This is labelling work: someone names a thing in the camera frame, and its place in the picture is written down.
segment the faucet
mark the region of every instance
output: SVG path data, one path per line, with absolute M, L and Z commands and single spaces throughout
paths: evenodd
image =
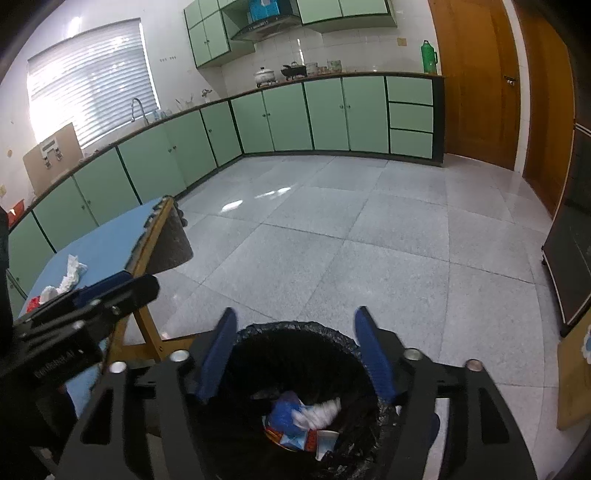
M 144 117 L 144 122 L 146 122 L 146 127 L 147 127 L 150 123 L 148 122 L 148 119 L 146 118 L 146 112 L 144 112 L 144 106 L 142 105 L 141 100 L 139 98 L 137 98 L 137 97 L 134 97 L 134 98 L 131 99 L 131 121 L 132 122 L 135 122 L 135 117 L 134 117 L 134 106 L 135 105 L 134 105 L 134 102 L 136 100 L 138 101 L 139 107 L 142 110 L 142 116 Z

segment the green cabinet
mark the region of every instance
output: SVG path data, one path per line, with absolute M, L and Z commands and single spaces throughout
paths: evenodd
M 390 130 L 390 149 L 397 155 L 431 159 L 433 135 L 408 130 Z
M 207 46 L 207 37 L 205 36 L 205 27 L 203 22 L 198 23 L 189 30 L 189 39 L 191 41 L 191 50 L 193 51 L 193 60 L 195 65 L 202 65 L 212 59 Z
M 54 252 L 43 236 L 32 213 L 12 229 L 8 237 L 9 271 L 28 294 Z
M 56 251 L 98 226 L 73 178 L 58 185 L 33 213 Z
M 303 24 L 343 16 L 339 0 L 297 0 L 297 4 Z
M 226 31 L 223 26 L 222 14 L 220 12 L 203 20 L 203 26 L 205 28 L 205 36 L 207 37 L 209 54 L 212 59 L 230 51 L 230 45 L 226 38 Z
M 343 78 L 343 93 L 351 150 L 388 153 L 388 112 L 384 77 Z
M 275 150 L 312 150 L 302 84 L 266 90 L 263 98 Z
M 217 0 L 199 0 L 201 16 L 205 19 L 219 10 Z
M 316 150 L 348 150 L 345 101 L 340 78 L 305 82 Z
M 228 102 L 220 102 L 201 109 L 207 136 L 218 166 L 242 155 Z
M 199 7 L 199 0 L 195 0 L 192 4 L 186 6 L 184 13 L 188 29 L 193 28 L 203 20 L 203 17 L 201 16 L 201 7 Z
M 139 205 L 114 148 L 74 173 L 74 179 L 99 225 Z
M 163 125 L 126 140 L 118 148 L 142 203 L 185 189 Z
M 189 187 L 216 168 L 199 112 L 187 113 L 164 124 L 184 184 Z
M 262 92 L 235 98 L 232 109 L 244 153 L 272 152 L 273 140 Z
M 411 103 L 390 103 L 390 128 L 433 133 L 433 107 Z
M 10 301 L 10 308 L 12 310 L 12 319 L 16 320 L 21 313 L 22 307 L 25 304 L 25 297 L 21 295 L 21 292 L 16 285 L 10 280 L 7 275 L 6 281 L 8 284 L 8 300 Z
M 386 77 L 390 102 L 433 104 L 433 81 L 414 77 Z
M 344 17 L 387 14 L 386 0 L 340 0 Z

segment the cardboard box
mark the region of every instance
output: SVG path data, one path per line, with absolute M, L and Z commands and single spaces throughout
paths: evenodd
M 48 146 L 52 140 L 54 141 L 54 145 Z M 41 153 L 42 146 L 48 146 L 47 162 L 51 164 L 49 168 L 47 168 L 47 162 Z M 61 158 L 58 158 L 56 150 L 53 148 L 55 146 L 58 146 Z M 67 124 L 51 137 L 39 143 L 39 145 L 22 158 L 22 161 L 27 169 L 27 174 L 33 185 L 35 195 L 39 197 L 56 180 L 77 166 L 82 158 L 82 150 L 78 143 L 74 125 Z
M 591 415 L 591 365 L 581 353 L 589 325 L 591 310 L 558 346 L 559 430 L 566 430 Z

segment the window blind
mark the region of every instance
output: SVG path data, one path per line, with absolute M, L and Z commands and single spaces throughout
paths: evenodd
M 131 120 L 133 97 L 146 113 L 158 109 L 139 19 L 81 33 L 37 54 L 28 61 L 27 88 L 38 142 L 72 122 L 84 147 Z

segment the white wall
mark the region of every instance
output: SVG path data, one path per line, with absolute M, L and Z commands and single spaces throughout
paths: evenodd
M 67 38 L 74 17 L 82 19 L 81 31 L 141 18 L 148 61 L 163 110 L 177 112 L 175 99 L 189 100 L 191 94 L 195 105 L 199 105 L 203 102 L 204 88 L 214 90 L 211 99 L 227 95 L 220 68 L 201 71 L 195 68 L 183 15 L 183 8 L 189 3 L 190 0 L 66 0 L 35 30 L 0 84 L 0 184 L 7 188 L 6 195 L 0 199 L 2 207 L 11 208 L 21 199 L 29 205 L 33 198 L 33 188 L 22 162 L 23 155 L 37 145 L 29 120 L 27 60 Z M 170 57 L 176 59 L 160 61 Z M 124 127 L 86 151 L 100 148 L 135 127 Z
M 341 60 L 347 72 L 422 72 L 420 48 L 423 41 L 428 40 L 439 51 L 428 1 L 393 2 L 398 28 L 361 28 L 319 34 L 300 27 L 255 44 L 255 53 L 222 67 L 228 95 L 253 89 L 254 74 L 262 66 L 274 70 L 278 80 L 283 79 L 281 66 L 292 61 L 300 64 L 316 61 L 319 66 L 326 66 L 327 60 Z M 398 45 L 398 37 L 407 39 L 406 47 Z

